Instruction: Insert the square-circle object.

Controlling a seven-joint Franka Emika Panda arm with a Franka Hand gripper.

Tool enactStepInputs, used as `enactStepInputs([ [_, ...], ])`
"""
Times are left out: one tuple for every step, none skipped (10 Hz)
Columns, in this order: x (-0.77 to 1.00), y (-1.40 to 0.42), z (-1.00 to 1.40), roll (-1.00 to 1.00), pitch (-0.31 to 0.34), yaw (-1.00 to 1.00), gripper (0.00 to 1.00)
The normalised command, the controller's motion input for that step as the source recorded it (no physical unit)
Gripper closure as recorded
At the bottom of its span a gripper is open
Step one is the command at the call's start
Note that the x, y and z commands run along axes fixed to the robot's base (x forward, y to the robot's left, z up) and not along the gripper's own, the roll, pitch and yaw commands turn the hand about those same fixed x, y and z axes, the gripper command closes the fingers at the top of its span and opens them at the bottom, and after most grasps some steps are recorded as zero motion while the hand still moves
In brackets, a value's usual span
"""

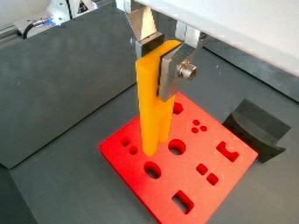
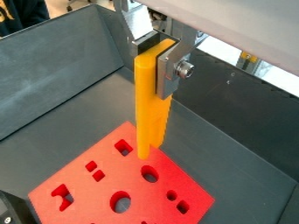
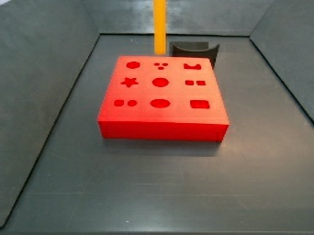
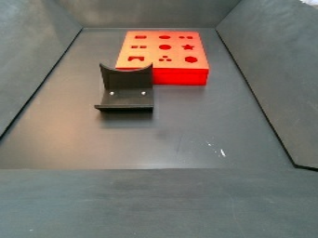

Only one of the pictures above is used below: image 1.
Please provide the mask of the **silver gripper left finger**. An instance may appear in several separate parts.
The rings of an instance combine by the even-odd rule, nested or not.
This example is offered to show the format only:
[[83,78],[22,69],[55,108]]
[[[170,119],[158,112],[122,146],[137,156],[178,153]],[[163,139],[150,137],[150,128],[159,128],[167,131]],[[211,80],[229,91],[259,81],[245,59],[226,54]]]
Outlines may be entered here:
[[165,35],[157,30],[155,19],[150,7],[143,7],[126,14],[135,34],[135,55],[146,56],[165,42]]

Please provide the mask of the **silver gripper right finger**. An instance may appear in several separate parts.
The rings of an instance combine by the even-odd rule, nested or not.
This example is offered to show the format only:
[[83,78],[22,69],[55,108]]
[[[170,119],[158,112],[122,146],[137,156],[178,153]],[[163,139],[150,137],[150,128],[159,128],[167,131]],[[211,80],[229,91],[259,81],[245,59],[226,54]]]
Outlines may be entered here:
[[162,56],[159,98],[167,102],[181,90],[183,80],[191,81],[198,73],[193,64],[197,52],[211,36],[183,22],[177,23],[175,37],[182,43]]

